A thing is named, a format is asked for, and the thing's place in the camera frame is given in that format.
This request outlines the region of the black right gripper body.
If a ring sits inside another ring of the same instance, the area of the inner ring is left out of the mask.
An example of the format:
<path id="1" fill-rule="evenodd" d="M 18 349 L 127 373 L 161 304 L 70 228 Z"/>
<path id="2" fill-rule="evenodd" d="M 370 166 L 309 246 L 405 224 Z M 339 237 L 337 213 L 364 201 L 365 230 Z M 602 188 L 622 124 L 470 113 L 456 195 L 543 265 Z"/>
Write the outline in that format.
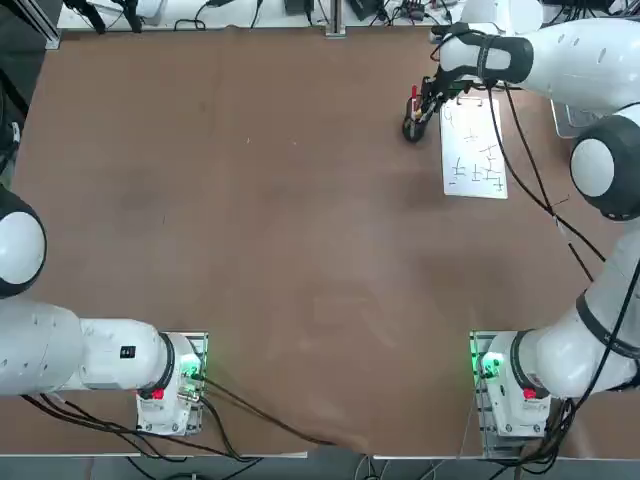
<path id="1" fill-rule="evenodd" d="M 422 81 L 423 103 L 444 103 L 458 96 L 460 93 L 468 93 L 471 89 L 471 81 L 463 79 L 451 79 L 446 73 L 436 73 L 433 76 L 425 76 Z"/>

